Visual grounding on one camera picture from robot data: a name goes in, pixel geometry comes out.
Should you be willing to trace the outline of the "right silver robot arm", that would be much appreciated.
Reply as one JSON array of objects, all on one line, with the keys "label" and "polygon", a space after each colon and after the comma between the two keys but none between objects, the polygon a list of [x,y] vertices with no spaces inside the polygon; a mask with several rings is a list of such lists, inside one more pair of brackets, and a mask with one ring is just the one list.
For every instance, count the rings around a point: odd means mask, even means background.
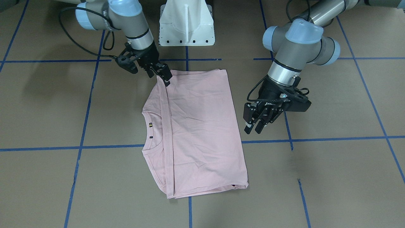
[{"label": "right silver robot arm", "polygon": [[81,1],[75,7],[62,9],[58,21],[67,37],[85,52],[102,57],[101,54],[78,44],[65,29],[62,13],[74,10],[77,22],[87,30],[105,30],[108,34],[122,31],[127,41],[125,48],[118,56],[106,55],[114,59],[122,69],[136,74],[142,68],[148,77],[154,75],[163,80],[165,86],[170,84],[172,73],[167,64],[159,61],[159,52],[152,32],[143,13],[143,7],[137,0],[94,0]]}]

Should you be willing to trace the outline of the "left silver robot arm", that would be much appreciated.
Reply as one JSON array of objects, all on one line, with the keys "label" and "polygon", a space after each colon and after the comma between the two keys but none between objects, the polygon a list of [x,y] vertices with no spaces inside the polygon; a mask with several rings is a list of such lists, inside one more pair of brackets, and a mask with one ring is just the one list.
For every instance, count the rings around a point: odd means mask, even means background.
[{"label": "left silver robot arm", "polygon": [[263,46],[275,53],[268,73],[255,85],[258,97],[247,97],[243,118],[245,133],[261,133],[283,112],[305,112],[311,105],[309,89],[298,88],[306,64],[330,65],[340,56],[339,43],[325,37],[324,27],[355,6],[384,6],[404,9],[403,0],[320,0],[284,26],[266,29]]}]

